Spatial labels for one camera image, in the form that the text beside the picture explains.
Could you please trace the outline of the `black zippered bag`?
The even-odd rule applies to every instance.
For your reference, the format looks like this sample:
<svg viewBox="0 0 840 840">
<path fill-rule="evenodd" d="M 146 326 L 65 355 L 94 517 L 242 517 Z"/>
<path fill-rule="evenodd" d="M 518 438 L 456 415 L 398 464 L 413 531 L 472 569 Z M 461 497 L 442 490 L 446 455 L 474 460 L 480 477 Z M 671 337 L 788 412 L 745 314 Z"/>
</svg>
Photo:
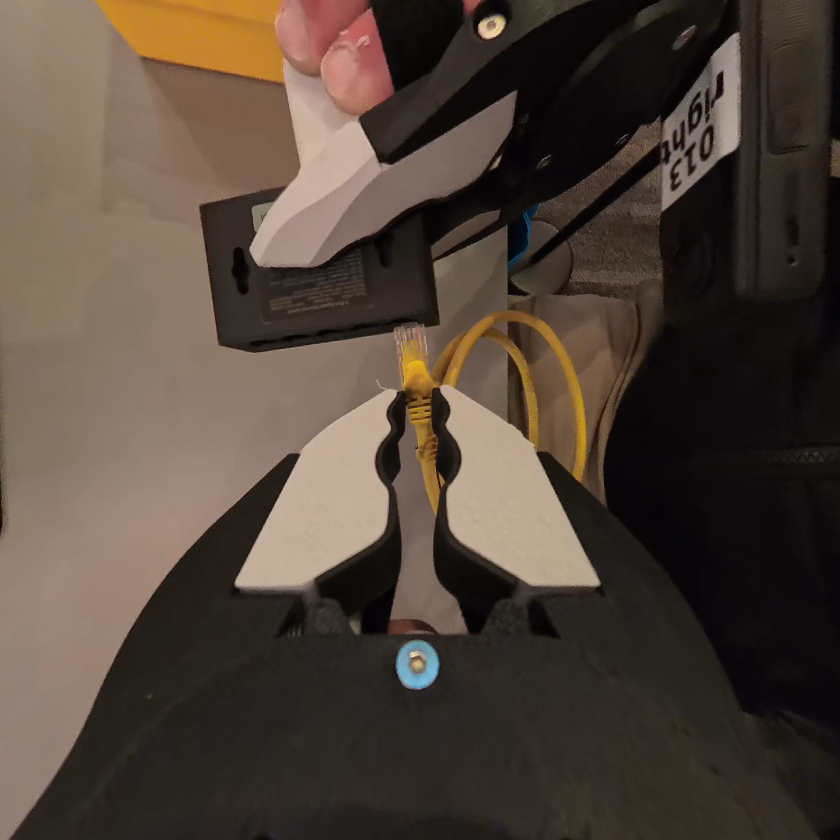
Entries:
<svg viewBox="0 0 840 840">
<path fill-rule="evenodd" d="M 667 324 L 619 404 L 610 509 L 742 705 L 838 729 L 838 289 Z"/>
</svg>

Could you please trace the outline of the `person's right hand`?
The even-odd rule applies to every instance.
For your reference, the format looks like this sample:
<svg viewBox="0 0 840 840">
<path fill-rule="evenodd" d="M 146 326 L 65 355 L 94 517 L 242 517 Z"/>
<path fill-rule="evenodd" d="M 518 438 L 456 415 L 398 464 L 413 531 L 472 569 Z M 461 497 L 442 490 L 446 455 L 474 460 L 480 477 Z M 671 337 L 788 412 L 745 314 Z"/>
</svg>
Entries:
<svg viewBox="0 0 840 840">
<path fill-rule="evenodd" d="M 319 78 L 335 106 L 361 116 L 395 93 L 368 1 L 279 1 L 276 37 L 284 59 Z"/>
</svg>

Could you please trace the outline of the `yellow panel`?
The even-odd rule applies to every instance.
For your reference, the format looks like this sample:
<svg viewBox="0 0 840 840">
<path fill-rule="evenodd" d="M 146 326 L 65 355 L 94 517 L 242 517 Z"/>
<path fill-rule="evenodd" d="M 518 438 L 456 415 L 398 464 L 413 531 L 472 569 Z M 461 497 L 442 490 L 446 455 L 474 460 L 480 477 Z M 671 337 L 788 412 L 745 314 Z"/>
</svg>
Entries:
<svg viewBox="0 0 840 840">
<path fill-rule="evenodd" d="M 138 56 L 283 83 L 277 1 L 98 1 Z"/>
</svg>

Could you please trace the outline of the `blue plastic object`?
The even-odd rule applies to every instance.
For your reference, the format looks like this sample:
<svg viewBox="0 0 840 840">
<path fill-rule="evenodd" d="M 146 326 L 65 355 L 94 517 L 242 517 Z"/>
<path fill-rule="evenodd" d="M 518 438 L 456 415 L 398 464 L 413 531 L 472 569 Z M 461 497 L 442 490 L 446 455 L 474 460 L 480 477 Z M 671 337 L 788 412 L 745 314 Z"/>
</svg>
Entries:
<svg viewBox="0 0 840 840">
<path fill-rule="evenodd" d="M 540 205 L 533 205 L 507 226 L 507 272 L 512 275 L 522 258 L 528 253 L 532 220 Z"/>
</svg>

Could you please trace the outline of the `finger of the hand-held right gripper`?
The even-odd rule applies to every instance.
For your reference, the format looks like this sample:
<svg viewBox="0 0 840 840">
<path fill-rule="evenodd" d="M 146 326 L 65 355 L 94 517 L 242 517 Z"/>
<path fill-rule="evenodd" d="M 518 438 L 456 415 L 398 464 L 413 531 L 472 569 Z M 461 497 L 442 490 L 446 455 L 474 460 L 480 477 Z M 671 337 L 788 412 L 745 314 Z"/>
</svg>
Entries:
<svg viewBox="0 0 840 840">
<path fill-rule="evenodd" d="M 481 213 L 456 225 L 446 234 L 436 234 L 430 248 L 432 259 L 444 258 L 488 236 L 495 229 L 499 218 L 499 213 Z"/>
<path fill-rule="evenodd" d="M 359 118 L 341 112 L 319 78 L 284 65 L 300 169 L 258 224 L 257 266 L 324 266 L 413 211 L 429 211 L 433 257 L 494 224 L 497 209 L 468 193 L 500 156 L 517 93 L 394 164 L 380 162 Z"/>
</svg>

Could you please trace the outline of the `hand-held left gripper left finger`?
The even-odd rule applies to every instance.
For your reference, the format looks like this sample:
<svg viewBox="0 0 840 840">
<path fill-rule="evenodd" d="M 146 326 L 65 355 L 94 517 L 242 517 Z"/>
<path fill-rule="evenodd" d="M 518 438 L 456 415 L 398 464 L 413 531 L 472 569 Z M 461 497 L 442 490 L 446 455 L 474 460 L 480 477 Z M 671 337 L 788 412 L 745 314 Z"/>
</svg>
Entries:
<svg viewBox="0 0 840 840">
<path fill-rule="evenodd" d="M 331 599 L 355 615 L 394 591 L 402 534 L 393 485 L 405 420 L 404 394 L 383 390 L 301 450 L 237 592 Z"/>
</svg>

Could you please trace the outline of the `beige cloth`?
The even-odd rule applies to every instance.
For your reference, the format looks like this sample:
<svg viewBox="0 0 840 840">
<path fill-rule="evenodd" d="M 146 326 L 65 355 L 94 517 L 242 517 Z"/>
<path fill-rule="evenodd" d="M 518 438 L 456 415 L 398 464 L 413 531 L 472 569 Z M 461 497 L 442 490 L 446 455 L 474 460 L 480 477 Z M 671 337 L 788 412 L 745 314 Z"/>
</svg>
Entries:
<svg viewBox="0 0 840 840">
<path fill-rule="evenodd" d="M 510 309 L 546 322 L 567 350 L 579 378 L 586 417 L 583 485 L 606 503 L 604 463 L 618 405 L 662 322 L 663 287 L 648 279 L 625 298 L 574 294 L 510 296 Z M 511 322 L 511 340 L 530 369 L 539 407 L 539 449 L 567 469 L 574 464 L 575 422 L 569 387 L 554 353 L 533 329 Z"/>
</svg>

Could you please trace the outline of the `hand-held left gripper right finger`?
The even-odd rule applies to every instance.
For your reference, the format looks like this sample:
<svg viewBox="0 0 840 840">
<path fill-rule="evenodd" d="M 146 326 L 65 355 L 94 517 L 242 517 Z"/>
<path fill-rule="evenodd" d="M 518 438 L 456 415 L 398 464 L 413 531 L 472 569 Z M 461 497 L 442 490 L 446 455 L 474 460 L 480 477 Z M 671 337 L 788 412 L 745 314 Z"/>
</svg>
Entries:
<svg viewBox="0 0 840 840">
<path fill-rule="evenodd" d="M 499 602 L 597 592 L 602 585 L 540 452 L 451 385 L 434 390 L 439 491 L 433 560 L 471 633 Z"/>
</svg>

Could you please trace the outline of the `grey round disc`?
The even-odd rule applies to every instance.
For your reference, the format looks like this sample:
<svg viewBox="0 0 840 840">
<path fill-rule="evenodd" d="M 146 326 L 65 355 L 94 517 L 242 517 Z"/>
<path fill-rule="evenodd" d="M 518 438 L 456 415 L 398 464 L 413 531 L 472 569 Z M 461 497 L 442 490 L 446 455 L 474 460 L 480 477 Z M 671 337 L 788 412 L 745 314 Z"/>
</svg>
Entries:
<svg viewBox="0 0 840 840">
<path fill-rule="evenodd" d="M 574 266 L 569 242 L 563 241 L 537 261 L 534 256 L 559 229 L 541 219 L 533 219 L 528 253 L 508 275 L 508 292 L 515 297 L 560 295 L 568 285 Z"/>
</svg>

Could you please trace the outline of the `black network switch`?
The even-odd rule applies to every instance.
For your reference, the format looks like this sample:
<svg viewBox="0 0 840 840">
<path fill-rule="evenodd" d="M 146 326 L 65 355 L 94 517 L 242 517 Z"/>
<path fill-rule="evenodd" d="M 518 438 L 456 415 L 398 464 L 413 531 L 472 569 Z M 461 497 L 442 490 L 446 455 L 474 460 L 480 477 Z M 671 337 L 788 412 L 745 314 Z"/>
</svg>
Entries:
<svg viewBox="0 0 840 840">
<path fill-rule="evenodd" d="M 217 343 L 265 352 L 440 323 L 434 261 L 415 213 L 324 266 L 265 268 L 249 253 L 281 189 L 199 206 Z"/>
</svg>

